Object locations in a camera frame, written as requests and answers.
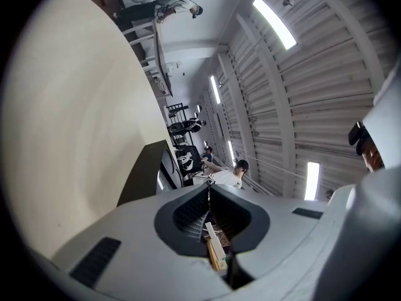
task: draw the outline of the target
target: table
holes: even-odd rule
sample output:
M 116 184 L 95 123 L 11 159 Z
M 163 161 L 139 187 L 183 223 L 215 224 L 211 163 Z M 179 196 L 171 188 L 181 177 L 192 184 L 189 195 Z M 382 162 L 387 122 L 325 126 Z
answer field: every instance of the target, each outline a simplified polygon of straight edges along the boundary
M 123 31 L 123 34 L 129 34 L 133 31 L 144 29 L 144 28 L 151 28 L 152 33 L 148 34 L 147 36 L 143 36 L 141 38 L 135 39 L 133 41 L 130 41 L 130 45 L 136 45 L 137 43 L 141 43 L 146 40 L 153 40 L 153 46 L 154 46 L 154 51 L 155 51 L 155 56 L 147 58 L 145 60 L 142 60 L 141 63 L 150 63 L 147 66 L 143 66 L 143 70 L 145 73 L 147 73 L 147 77 L 149 79 L 152 78 L 158 78 L 160 80 L 160 83 L 163 86 L 164 90 L 161 90 L 162 93 L 168 97 L 168 96 L 173 96 L 172 90 L 171 90 L 171 82 L 170 78 L 167 74 L 167 65 L 164 60 L 164 52 L 162 48 L 162 42 L 160 39 L 160 24 L 156 22 L 156 19 L 147 19 L 145 22 L 136 24 L 134 27 Z

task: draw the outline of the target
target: beige curved panel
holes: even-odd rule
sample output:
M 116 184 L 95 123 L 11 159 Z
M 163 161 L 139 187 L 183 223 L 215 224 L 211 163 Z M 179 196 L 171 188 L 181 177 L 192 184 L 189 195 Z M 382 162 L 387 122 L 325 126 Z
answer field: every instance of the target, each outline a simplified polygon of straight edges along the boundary
M 3 83 L 5 190 L 28 245 L 51 257 L 115 208 L 143 146 L 171 147 L 169 135 L 134 52 L 90 0 L 45 0 Z

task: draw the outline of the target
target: steel beam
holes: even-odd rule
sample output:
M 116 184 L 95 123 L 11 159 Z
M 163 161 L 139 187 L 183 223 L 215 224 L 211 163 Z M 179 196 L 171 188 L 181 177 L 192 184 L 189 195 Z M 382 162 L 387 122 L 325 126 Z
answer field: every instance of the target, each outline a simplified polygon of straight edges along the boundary
M 231 96 L 234 111 L 236 113 L 244 152 L 251 157 L 256 157 L 255 146 L 253 144 L 252 131 L 244 103 L 244 97 L 242 96 L 241 89 L 239 88 L 239 84 L 235 75 L 229 76 L 229 73 L 232 70 L 231 61 L 224 53 L 219 53 L 217 57 L 223 70 L 224 78 L 228 83 L 227 87 Z M 256 160 L 248 158 L 247 160 L 249 161 L 249 177 L 251 177 L 254 181 L 259 181 L 259 171 Z
M 384 82 L 384 74 L 380 60 L 378 59 L 375 48 L 372 45 L 368 35 L 362 28 L 359 21 L 352 15 L 351 11 L 341 0 L 323 0 L 329 5 L 337 16 L 345 23 L 355 43 L 362 54 L 363 61 L 366 64 L 370 75 L 370 83 L 372 84 L 373 94 L 376 95 L 382 88 Z
M 251 20 L 236 14 L 236 18 L 246 33 L 252 45 L 255 45 L 260 39 L 261 34 L 252 24 Z M 291 109 L 289 107 L 287 92 L 284 87 L 277 64 L 264 41 L 261 41 L 255 47 L 262 66 L 268 76 L 271 93 L 273 95 L 274 104 L 276 106 L 278 122 L 281 132 L 281 150 L 283 155 L 283 167 L 295 173 L 295 135 L 294 125 L 291 117 Z M 295 180 L 290 173 L 283 175 L 283 196 L 292 198 L 294 194 Z

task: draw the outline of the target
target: corrugated metal wall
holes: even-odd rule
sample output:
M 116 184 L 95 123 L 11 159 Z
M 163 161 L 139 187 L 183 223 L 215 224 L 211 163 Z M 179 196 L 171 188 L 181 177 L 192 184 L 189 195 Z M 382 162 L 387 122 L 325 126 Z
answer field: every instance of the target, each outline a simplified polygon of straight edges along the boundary
M 369 72 L 344 14 L 331 8 L 325 0 L 294 0 L 288 10 L 283 0 L 264 0 L 283 20 L 298 44 L 285 50 L 268 22 L 254 8 L 243 17 L 249 19 L 273 55 L 286 90 L 295 136 L 295 173 L 306 177 L 306 164 L 321 164 L 320 198 L 328 189 L 357 182 L 367 172 L 355 148 L 348 144 L 348 132 L 372 107 L 372 72 Z M 397 47 L 386 24 L 368 0 L 338 0 L 348 8 L 368 35 L 385 77 L 395 63 Z M 280 123 L 268 76 L 258 53 L 241 28 L 229 42 L 227 55 L 235 68 L 249 114 L 253 143 L 258 159 L 259 183 L 281 195 L 283 167 Z M 222 81 L 220 68 L 216 76 Z M 230 128 L 234 150 L 243 151 L 241 135 L 229 84 L 219 90 Z M 296 177 L 293 196 L 302 198 L 305 180 Z

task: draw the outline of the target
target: white t-shirt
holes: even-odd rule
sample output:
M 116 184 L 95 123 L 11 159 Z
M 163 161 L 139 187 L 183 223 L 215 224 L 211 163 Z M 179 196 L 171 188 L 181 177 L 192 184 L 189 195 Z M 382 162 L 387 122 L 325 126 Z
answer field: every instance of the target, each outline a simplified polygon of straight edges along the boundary
M 223 169 L 220 172 L 213 174 L 213 178 L 216 184 L 224 184 L 228 186 L 234 186 L 236 188 L 242 187 L 242 180 L 235 176 L 234 172 L 230 169 Z M 203 184 L 207 180 L 207 176 L 194 176 L 194 185 Z
M 170 8 L 173 8 L 176 13 L 183 13 L 198 6 L 191 0 L 158 0 L 158 3 L 165 6 L 168 5 Z

